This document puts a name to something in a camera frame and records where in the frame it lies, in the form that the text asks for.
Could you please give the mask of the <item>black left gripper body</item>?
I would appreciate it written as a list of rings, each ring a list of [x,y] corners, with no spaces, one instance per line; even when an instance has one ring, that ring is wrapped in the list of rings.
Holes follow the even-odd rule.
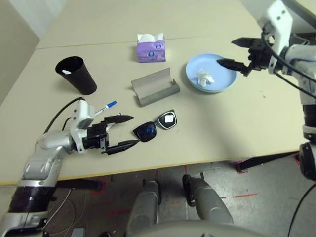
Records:
[[[88,127],[87,135],[82,139],[83,147],[85,149],[100,149],[101,153],[105,153],[109,145],[106,128],[107,124],[105,121]]]

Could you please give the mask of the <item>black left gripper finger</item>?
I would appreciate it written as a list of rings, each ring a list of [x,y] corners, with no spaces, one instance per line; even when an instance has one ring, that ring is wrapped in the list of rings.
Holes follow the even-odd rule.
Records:
[[[117,145],[115,146],[110,146],[106,149],[106,153],[108,155],[111,154],[115,154],[115,153],[119,153],[119,152],[123,152],[131,147],[133,147],[134,145],[136,145],[139,142],[139,140],[127,140],[127,141],[123,141],[123,142],[119,142]]]
[[[106,124],[110,124],[110,123],[124,123],[127,122],[129,120],[134,119],[133,116],[129,116],[129,115],[115,115],[115,116],[109,116],[109,117],[104,117],[104,123]]]

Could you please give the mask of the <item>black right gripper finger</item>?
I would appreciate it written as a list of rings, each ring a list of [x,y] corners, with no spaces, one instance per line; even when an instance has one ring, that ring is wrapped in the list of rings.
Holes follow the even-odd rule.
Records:
[[[233,59],[218,59],[217,63],[229,70],[241,72],[245,77],[250,73],[249,68],[244,63],[236,62]]]
[[[253,48],[258,38],[241,37],[233,40],[231,43],[243,48]]]

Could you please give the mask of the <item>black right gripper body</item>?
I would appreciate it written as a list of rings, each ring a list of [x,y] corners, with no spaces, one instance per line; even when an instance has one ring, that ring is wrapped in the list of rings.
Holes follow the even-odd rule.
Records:
[[[264,43],[259,38],[247,38],[248,41],[248,60],[250,64],[247,67],[247,74],[250,74],[252,70],[260,71],[269,67],[271,54],[265,48]]]

